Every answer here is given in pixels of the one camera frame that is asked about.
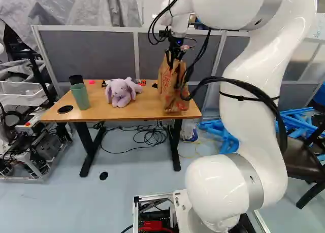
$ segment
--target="red component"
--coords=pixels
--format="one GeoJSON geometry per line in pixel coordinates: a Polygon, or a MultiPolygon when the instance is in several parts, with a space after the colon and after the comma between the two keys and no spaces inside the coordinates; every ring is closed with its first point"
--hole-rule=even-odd
{"type": "Polygon", "coordinates": [[[147,85],[147,80],[146,79],[142,79],[141,82],[140,82],[140,85],[141,86],[147,85]]]}
{"type": "Polygon", "coordinates": [[[165,231],[165,232],[173,233],[171,229],[164,228],[163,223],[158,220],[144,221],[144,225],[141,228],[139,228],[139,230],[144,230],[149,232],[165,231]]]}

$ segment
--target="paper bag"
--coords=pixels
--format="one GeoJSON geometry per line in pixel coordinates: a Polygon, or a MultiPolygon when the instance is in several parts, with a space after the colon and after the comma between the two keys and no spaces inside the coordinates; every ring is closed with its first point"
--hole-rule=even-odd
{"type": "MultiPolygon", "coordinates": [[[[189,101],[184,101],[180,97],[181,78],[185,70],[186,64],[176,59],[171,69],[167,62],[167,55],[165,55],[158,73],[158,92],[166,113],[188,110],[189,101]]],[[[183,96],[189,95],[187,84],[182,92],[183,96]]]]}

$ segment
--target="table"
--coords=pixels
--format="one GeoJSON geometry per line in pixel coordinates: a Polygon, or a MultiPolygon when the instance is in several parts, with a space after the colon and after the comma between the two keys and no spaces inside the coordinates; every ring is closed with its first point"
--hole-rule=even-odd
{"type": "Polygon", "coordinates": [[[80,140],[87,152],[86,159],[80,171],[80,177],[86,177],[91,164],[101,143],[105,128],[99,129],[94,141],[90,136],[86,122],[100,121],[128,121],[128,120],[175,120],[174,126],[169,127],[169,141],[172,154],[173,167],[175,171],[180,171],[180,161],[178,156],[178,142],[183,119],[200,118],[201,112],[193,100],[189,103],[187,111],[166,114],[163,104],[156,88],[152,84],[156,80],[147,80],[147,85],[143,87],[143,93],[137,94],[136,101],[132,101],[124,108],[114,108],[108,104],[105,97],[105,89],[101,87],[103,80],[95,80],[94,84],[89,84],[89,80],[84,80],[87,87],[91,107],[81,111],[76,101],[69,91],[59,101],[57,101],[41,117],[44,123],[73,123],[76,127],[80,140]],[[63,106],[72,105],[74,108],[65,114],[59,114],[57,110],[63,106]]]}

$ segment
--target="bunny ear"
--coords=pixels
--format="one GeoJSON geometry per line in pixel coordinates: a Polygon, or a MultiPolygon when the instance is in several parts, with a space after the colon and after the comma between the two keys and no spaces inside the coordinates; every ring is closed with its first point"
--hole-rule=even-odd
{"type": "Polygon", "coordinates": [[[132,85],[127,85],[127,88],[131,92],[132,99],[136,100],[136,90],[134,89],[134,87],[132,85]]]}
{"type": "Polygon", "coordinates": [[[106,96],[107,102],[110,104],[112,102],[112,88],[111,88],[111,86],[106,87],[105,96],[106,96]]]}

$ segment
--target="plush toy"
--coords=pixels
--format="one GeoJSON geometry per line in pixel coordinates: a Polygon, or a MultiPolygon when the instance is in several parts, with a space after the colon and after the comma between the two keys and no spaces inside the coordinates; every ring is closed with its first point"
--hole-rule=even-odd
{"type": "Polygon", "coordinates": [[[136,100],[136,93],[141,92],[142,86],[134,83],[131,77],[109,80],[105,89],[107,102],[120,108],[127,106],[132,99],[136,100]]]}

